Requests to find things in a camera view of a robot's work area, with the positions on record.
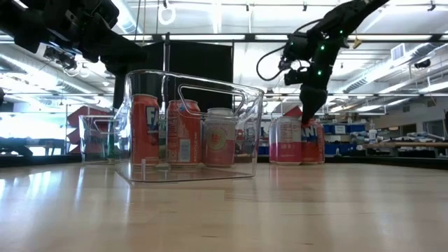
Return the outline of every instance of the plastic bin handle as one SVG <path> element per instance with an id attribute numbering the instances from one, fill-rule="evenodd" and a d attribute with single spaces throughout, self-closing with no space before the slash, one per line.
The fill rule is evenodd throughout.
<path id="1" fill-rule="evenodd" d="M 187 104 L 185 103 L 185 99 L 183 98 L 183 94 L 182 94 L 182 89 L 193 89 L 193 90 L 203 90 L 203 91 L 210 91 L 210 92 L 218 92 L 221 94 L 227 94 L 227 95 L 235 95 L 235 96 L 239 96 L 241 97 L 241 102 L 239 103 L 238 108 L 235 110 L 235 112 L 233 113 L 232 117 L 228 117 L 228 116 L 219 116 L 217 115 L 216 117 L 222 117 L 222 118 L 235 118 L 235 116 L 238 115 L 239 110 L 241 110 L 241 108 L 244 105 L 244 102 L 246 101 L 246 98 L 244 97 L 243 94 L 238 93 L 238 92 L 231 92 L 231 91 L 223 91 L 223 90 L 219 90 L 216 88 L 210 88 L 210 87 L 198 87 L 198 86 L 194 86 L 194 85 L 188 85 L 188 84 L 180 84 L 179 87 L 177 88 L 177 92 L 179 93 L 179 96 L 181 97 L 181 100 L 183 102 L 183 105 L 185 106 L 186 111 L 194 116 L 209 116 L 208 113 L 203 113 L 203 112 L 192 112 L 190 111 L 190 109 L 188 108 Z"/>
<path id="2" fill-rule="evenodd" d="M 113 134 L 113 133 L 110 133 L 110 132 L 103 132 L 103 131 L 101 131 L 101 130 L 98 128 L 98 125 L 97 125 L 98 122 L 100 122 L 100 123 L 111 123 L 111 122 L 118 122 L 118 120 L 98 119 L 98 120 L 95 120 L 95 121 L 93 122 L 93 125 L 97 128 L 97 131 L 98 131 L 100 134 Z"/>

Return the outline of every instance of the ceiling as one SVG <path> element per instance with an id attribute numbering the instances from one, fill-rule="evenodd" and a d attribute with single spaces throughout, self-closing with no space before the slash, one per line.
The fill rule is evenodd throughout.
<path id="1" fill-rule="evenodd" d="M 304 1 L 287 0 L 189 0 L 189 1 L 168 1 L 168 10 L 165 10 L 163 1 L 154 0 L 113 0 L 120 9 L 120 22 L 113 30 L 119 34 L 133 34 L 126 24 L 138 27 L 138 32 L 145 34 L 287 34 L 293 32 L 300 25 L 321 18 L 334 6 L 345 1 L 341 0 L 307 0 L 307 11 L 304 9 Z M 448 0 L 435 1 L 436 8 L 428 11 L 431 7 L 429 0 L 392 0 L 383 8 L 377 10 L 369 16 L 358 28 L 359 34 L 439 34 L 448 32 Z M 265 82 L 256 73 L 257 61 L 267 52 L 279 48 L 283 43 L 236 43 L 234 48 L 234 82 L 242 85 L 257 86 L 266 90 L 274 88 L 275 92 L 299 92 L 298 87 L 285 87 L 282 75 L 280 77 Z M 363 43 L 356 50 L 341 50 L 335 63 L 334 72 L 328 85 L 329 92 L 342 92 L 350 82 L 367 73 L 376 66 L 382 65 L 391 58 L 391 49 L 398 43 Z M 406 44 L 411 52 L 418 45 Z M 16 45 L 1 44 L 2 52 L 14 51 L 27 59 L 28 62 L 41 63 L 41 67 L 34 70 L 45 71 L 52 68 L 50 73 L 56 70 L 64 75 L 61 68 L 53 62 L 48 62 L 43 57 L 44 46 L 41 46 L 37 54 L 32 54 L 19 48 Z M 428 57 L 432 58 L 433 65 L 430 69 L 436 69 L 445 65 L 446 47 L 431 52 Z M 281 52 L 267 57 L 260 64 L 260 72 L 264 77 L 270 77 L 277 73 L 277 65 Z M 83 69 L 82 74 L 77 71 L 69 73 L 75 75 L 76 83 L 83 83 L 84 90 L 92 93 L 112 93 L 113 77 L 107 73 L 102 63 L 89 63 L 80 55 L 76 57 L 79 69 Z M 404 64 L 394 68 L 392 71 L 382 72 L 381 78 L 376 77 L 367 84 L 362 85 L 350 92 L 376 93 L 387 87 L 406 81 L 410 78 L 422 74 L 425 70 L 417 70 L 407 67 Z M 419 84 L 422 88 L 427 83 Z M 409 91 L 406 85 L 398 91 Z M 338 106 L 339 103 L 350 103 L 349 100 L 329 101 Z M 358 99 L 358 103 L 370 101 L 371 98 Z"/>

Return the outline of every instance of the white wall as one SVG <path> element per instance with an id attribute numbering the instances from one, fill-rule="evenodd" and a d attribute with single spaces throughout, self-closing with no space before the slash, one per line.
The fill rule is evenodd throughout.
<path id="1" fill-rule="evenodd" d="M 417 131 L 423 131 L 423 123 L 445 118 L 444 110 L 448 111 L 448 98 L 436 97 L 436 106 L 428 108 L 426 102 L 411 104 L 410 112 L 403 113 L 403 110 L 389 111 L 389 115 L 374 118 L 375 128 L 385 128 L 392 126 L 416 124 Z"/>

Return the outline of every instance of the clear plastic bin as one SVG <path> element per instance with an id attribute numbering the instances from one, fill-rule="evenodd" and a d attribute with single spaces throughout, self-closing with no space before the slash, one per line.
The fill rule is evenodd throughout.
<path id="1" fill-rule="evenodd" d="M 140 182 L 255 176 L 263 95 L 217 80 L 133 71 L 115 116 L 115 167 Z"/>
<path id="2" fill-rule="evenodd" d="M 116 147 L 112 115 L 80 115 L 79 134 L 83 163 L 114 165 Z"/>

